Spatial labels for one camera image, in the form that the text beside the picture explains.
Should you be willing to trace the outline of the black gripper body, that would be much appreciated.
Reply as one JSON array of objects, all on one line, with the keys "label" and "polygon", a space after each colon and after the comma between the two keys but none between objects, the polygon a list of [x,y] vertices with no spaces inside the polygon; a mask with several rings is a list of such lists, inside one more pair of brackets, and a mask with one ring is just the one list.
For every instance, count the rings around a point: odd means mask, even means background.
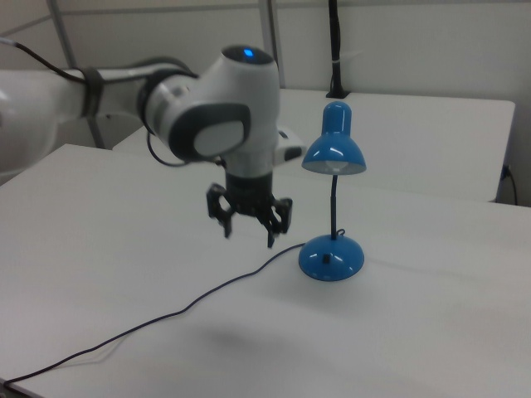
[{"label": "black gripper body", "polygon": [[232,213],[253,217],[272,215],[271,172],[259,177],[238,177],[227,172],[225,177],[225,199]]}]

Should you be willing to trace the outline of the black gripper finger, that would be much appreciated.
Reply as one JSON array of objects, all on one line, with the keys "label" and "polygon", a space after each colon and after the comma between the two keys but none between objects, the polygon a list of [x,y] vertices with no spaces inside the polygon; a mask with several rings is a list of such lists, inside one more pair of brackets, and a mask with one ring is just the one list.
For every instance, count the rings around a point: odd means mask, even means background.
[{"label": "black gripper finger", "polygon": [[285,234],[290,228],[293,200],[272,198],[257,211],[258,221],[267,231],[267,247],[271,249],[275,238]]},{"label": "black gripper finger", "polygon": [[207,190],[207,212],[211,219],[223,228],[223,234],[229,239],[232,233],[231,219],[236,213],[235,208],[227,200],[227,190],[217,183],[213,183]]}]

